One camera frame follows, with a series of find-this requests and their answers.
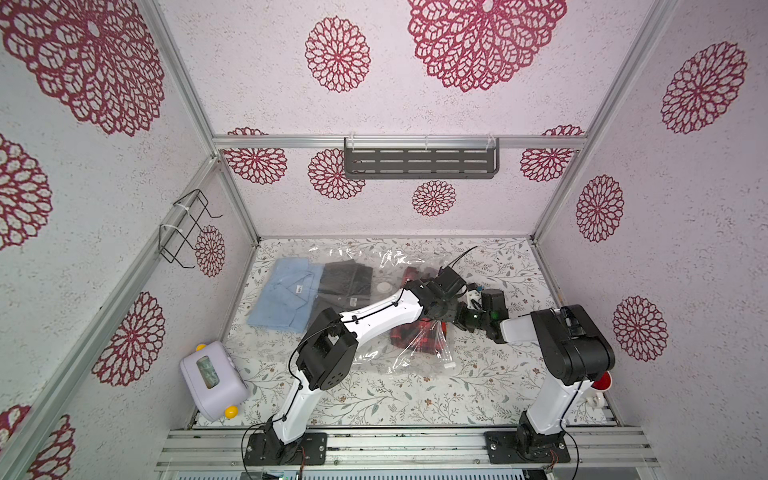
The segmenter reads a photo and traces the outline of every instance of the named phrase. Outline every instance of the clear plastic bag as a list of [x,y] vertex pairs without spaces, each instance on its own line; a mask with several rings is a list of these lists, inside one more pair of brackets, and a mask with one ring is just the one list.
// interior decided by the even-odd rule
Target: clear plastic bag
[[[307,240],[277,247],[247,323],[304,333],[326,308],[357,310],[394,294],[408,280],[437,275],[452,255],[409,251],[408,245]],[[379,373],[434,376],[455,366],[447,326],[430,319],[396,327],[359,346],[354,364]]]

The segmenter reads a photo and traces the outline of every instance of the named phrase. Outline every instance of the metal bar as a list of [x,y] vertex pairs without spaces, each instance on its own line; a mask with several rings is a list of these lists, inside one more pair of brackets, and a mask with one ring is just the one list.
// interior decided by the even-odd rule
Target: metal bar
[[[481,427],[472,426],[450,426],[450,427],[403,427],[400,425],[375,426],[375,427],[349,427],[349,426],[323,426],[321,428],[307,429],[313,433],[327,433],[328,435],[359,435],[364,436],[382,436],[382,435],[482,435],[484,432],[505,432],[514,429],[512,425],[496,426],[484,425]],[[232,435],[243,435],[243,427],[198,427],[195,430],[171,430],[168,432],[168,438],[200,437],[205,438],[224,438]],[[572,435],[643,435],[643,429],[635,426],[606,427],[606,426],[570,426],[568,432]]]
[[250,241],[257,245],[260,242],[259,232],[257,232],[256,225],[253,223],[250,212],[245,205],[245,200],[243,200],[243,196],[240,194],[240,189],[237,188],[237,185],[235,184],[232,170],[230,170],[223,153],[218,151],[217,154],[217,160],[221,164],[221,179],[224,185],[224,191],[227,192],[227,196],[232,202],[233,209],[238,213],[240,223],[248,233]]
[[549,288],[549,291],[552,294],[554,304],[557,307],[565,305],[563,292],[560,290],[560,286],[558,285],[557,280],[554,279],[552,271],[549,269],[549,265],[547,262],[545,262],[544,257],[541,255],[541,249],[539,249],[538,245],[532,241],[529,241],[528,245],[531,246],[531,252],[533,253],[533,257],[538,264],[538,268],[541,270],[541,276],[544,277],[544,281],[547,283],[547,288]]
[[[157,0],[137,0],[136,3],[141,16],[144,17],[144,23],[147,24],[147,28],[157,45],[157,49],[163,57],[166,71],[176,83],[181,100],[190,114],[192,123],[197,130],[200,139],[205,143],[206,148],[212,155],[218,155],[219,151],[213,140],[214,134],[210,128],[210,122],[205,115],[205,110],[200,103],[200,97],[195,91],[190,75],[184,67],[184,61],[181,59],[178,47],[174,42],[173,35],[170,33],[170,28],[165,21],[165,17],[163,16],[163,12],[157,3]],[[240,215],[241,220],[246,225],[246,230],[248,231],[248,234],[251,235],[252,241],[257,242],[257,229],[245,208],[245,204],[240,195],[240,191],[237,189],[237,185],[233,181],[228,181],[224,184],[224,190],[231,198],[235,199],[233,201],[236,207],[235,211]]]
[[[491,465],[484,432],[510,428],[483,427],[371,427],[310,429],[328,434],[326,464],[314,470],[339,468],[498,468]],[[649,467],[658,465],[648,440],[637,427],[571,427],[578,442],[582,467]],[[239,470],[243,429],[172,431],[160,454],[156,471]],[[566,442],[571,450],[574,444]],[[538,464],[512,464],[537,468]]]
[[155,0],[137,0],[136,6],[139,8],[141,16],[144,17],[144,23],[147,24],[157,49],[163,56],[166,67],[165,71],[168,72],[176,83],[181,100],[192,117],[200,139],[206,144],[210,152],[215,154],[214,134],[210,129],[210,122],[198,100],[190,75],[184,67],[184,62],[181,60],[181,55],[179,55],[179,49],[174,42],[173,36],[170,34],[170,29],[165,21],[163,12],[160,10],[160,6]]
[[[215,169],[216,161],[213,158],[206,158],[184,191],[200,188]],[[186,215],[184,209],[171,207],[161,223],[173,225],[184,215]],[[32,460],[41,451],[80,382],[101,355],[160,261],[155,235],[158,233],[153,230],[152,238],[147,241],[136,260],[128,267],[94,319],[45,384],[21,426],[3,447],[2,456],[0,456],[0,478],[5,480],[23,478]]]
[[574,158],[568,162],[557,190],[536,223],[532,234],[534,242],[541,242],[551,229],[558,212],[570,197],[586,166],[589,165],[592,154],[606,137],[619,107],[629,95],[634,82],[640,77],[643,67],[650,58],[650,53],[660,41],[661,35],[672,19],[676,5],[677,0],[656,0],[650,8],[634,43],[616,74],[616,78],[614,78],[597,114],[587,129],[587,143],[581,152],[576,153]]
[[344,148],[344,138],[355,149],[371,148],[438,148],[484,149],[493,147],[498,138],[500,148],[567,148],[579,149],[587,142],[583,135],[214,135],[216,148]]
[[219,335],[217,338],[220,342],[223,343],[225,339],[227,339],[227,334],[230,332],[230,327],[232,326],[232,322],[235,320],[235,315],[237,314],[237,309],[240,306],[240,298],[243,297],[243,291],[245,290],[245,284],[248,281],[248,276],[250,275],[250,269],[253,266],[253,259],[256,257],[256,251],[259,249],[259,245],[255,243],[250,248],[250,253],[248,254],[248,260],[243,264],[243,275],[240,277],[240,282],[237,284],[237,290],[235,290],[235,295],[232,299],[232,303],[230,304],[230,309],[227,312],[227,321],[225,324],[221,326],[221,330],[219,330]]

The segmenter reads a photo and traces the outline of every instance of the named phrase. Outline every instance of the blue shirt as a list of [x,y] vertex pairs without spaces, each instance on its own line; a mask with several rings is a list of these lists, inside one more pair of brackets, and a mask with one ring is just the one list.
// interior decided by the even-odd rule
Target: blue shirt
[[278,259],[248,316],[248,325],[303,333],[322,275],[323,265],[307,258]]

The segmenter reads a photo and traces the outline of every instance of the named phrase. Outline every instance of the yellow ball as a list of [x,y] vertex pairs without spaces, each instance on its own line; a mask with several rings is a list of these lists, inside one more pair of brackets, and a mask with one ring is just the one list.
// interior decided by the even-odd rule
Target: yellow ball
[[224,416],[227,417],[229,420],[231,420],[237,416],[237,413],[239,411],[240,410],[238,410],[236,406],[231,406],[228,409],[224,410]]

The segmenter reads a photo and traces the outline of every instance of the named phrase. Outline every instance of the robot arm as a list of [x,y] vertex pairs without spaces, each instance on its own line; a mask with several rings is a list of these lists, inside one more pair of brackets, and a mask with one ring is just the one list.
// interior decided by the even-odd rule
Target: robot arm
[[[464,287],[471,306],[458,301]],[[283,407],[264,426],[268,447],[292,458],[323,390],[346,376],[358,346],[427,316],[469,332],[481,329],[496,343],[538,341],[548,374],[538,398],[521,415],[515,448],[526,461],[548,462],[550,449],[562,443],[561,418],[593,380],[613,367],[613,351],[580,306],[509,319],[501,290],[483,290],[477,301],[477,289],[446,267],[436,278],[408,282],[365,308],[322,311],[296,349],[299,372]]]

